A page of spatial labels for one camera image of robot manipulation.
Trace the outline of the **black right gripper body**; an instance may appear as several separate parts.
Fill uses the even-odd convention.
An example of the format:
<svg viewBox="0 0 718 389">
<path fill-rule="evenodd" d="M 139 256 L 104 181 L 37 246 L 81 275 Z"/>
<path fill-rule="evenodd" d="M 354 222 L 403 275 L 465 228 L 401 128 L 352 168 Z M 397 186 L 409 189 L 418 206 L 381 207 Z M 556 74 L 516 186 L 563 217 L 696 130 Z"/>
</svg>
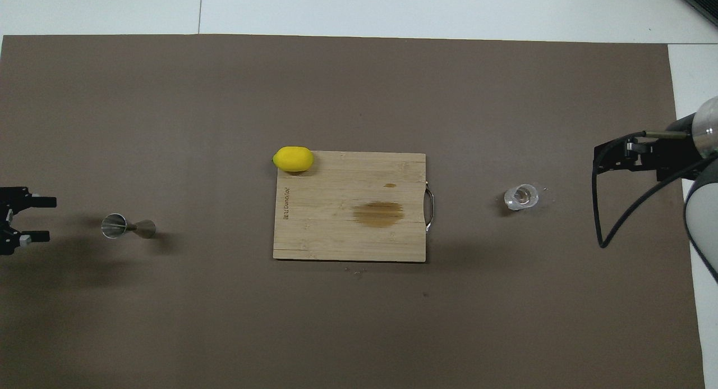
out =
<svg viewBox="0 0 718 389">
<path fill-rule="evenodd" d="M 689 134 L 686 138 L 656 139 L 649 143 L 651 156 L 645 160 L 645 164 L 656 171 L 657 182 L 666 180 L 672 174 L 702 159 L 692 139 L 693 118 L 694 115 L 685 116 L 666 128 L 667 131 L 684 131 Z"/>
</svg>

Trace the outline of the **steel double jigger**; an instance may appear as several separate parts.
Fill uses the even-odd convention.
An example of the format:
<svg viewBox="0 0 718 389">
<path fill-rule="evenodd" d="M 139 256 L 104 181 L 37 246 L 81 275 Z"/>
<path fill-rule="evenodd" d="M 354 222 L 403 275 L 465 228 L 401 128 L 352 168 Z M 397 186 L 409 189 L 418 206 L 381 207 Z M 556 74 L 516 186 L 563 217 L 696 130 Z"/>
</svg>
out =
<svg viewBox="0 0 718 389">
<path fill-rule="evenodd" d="M 157 227 L 151 220 L 131 222 L 120 213 L 111 213 L 101 222 L 101 233 L 105 238 L 115 240 L 127 233 L 142 239 L 151 239 L 156 235 Z"/>
</svg>

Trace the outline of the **clear plastic cup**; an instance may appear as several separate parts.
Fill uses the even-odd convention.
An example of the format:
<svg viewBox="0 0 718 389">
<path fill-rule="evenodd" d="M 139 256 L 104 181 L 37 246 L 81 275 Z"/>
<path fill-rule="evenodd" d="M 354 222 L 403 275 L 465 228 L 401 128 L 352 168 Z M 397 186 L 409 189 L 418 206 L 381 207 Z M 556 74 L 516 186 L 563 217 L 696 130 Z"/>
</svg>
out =
<svg viewBox="0 0 718 389">
<path fill-rule="evenodd" d="M 527 208 L 538 205 L 540 200 L 540 189 L 532 184 L 520 184 L 506 190 L 503 200 L 512 212 L 520 212 Z"/>
</svg>

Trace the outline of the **brown table mat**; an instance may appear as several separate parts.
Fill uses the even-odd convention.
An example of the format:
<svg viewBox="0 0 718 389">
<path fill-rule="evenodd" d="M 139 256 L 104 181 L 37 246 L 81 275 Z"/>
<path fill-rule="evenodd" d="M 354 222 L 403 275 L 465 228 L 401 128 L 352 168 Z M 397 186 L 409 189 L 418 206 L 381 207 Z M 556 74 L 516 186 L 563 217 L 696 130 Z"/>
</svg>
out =
<svg viewBox="0 0 718 389">
<path fill-rule="evenodd" d="M 700 389 L 680 184 L 607 249 L 591 208 L 674 118 L 662 44 L 5 36 L 0 185 L 57 208 L 0 258 L 0 389 Z M 427 263 L 275 260 L 287 144 L 426 154 Z"/>
</svg>

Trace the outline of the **yellow lemon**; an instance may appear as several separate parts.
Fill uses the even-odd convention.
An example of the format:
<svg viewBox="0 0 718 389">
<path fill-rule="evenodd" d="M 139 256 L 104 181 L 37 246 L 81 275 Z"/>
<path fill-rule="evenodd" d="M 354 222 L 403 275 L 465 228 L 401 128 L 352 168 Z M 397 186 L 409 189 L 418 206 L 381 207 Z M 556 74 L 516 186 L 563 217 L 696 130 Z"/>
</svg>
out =
<svg viewBox="0 0 718 389">
<path fill-rule="evenodd" d="M 277 150 L 272 156 L 273 164 L 280 171 L 303 172 L 313 166 L 315 156 L 313 152 L 301 146 L 285 146 Z"/>
</svg>

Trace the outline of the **wooden cutting board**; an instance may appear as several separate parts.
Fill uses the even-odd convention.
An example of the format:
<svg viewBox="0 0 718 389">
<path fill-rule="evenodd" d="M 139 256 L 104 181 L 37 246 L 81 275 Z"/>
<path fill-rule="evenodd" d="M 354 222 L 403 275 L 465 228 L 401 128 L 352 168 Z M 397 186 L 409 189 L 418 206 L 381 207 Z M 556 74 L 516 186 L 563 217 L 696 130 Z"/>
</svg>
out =
<svg viewBox="0 0 718 389">
<path fill-rule="evenodd" d="M 278 171 L 274 259 L 424 263 L 424 153 L 313 152 Z"/>
</svg>

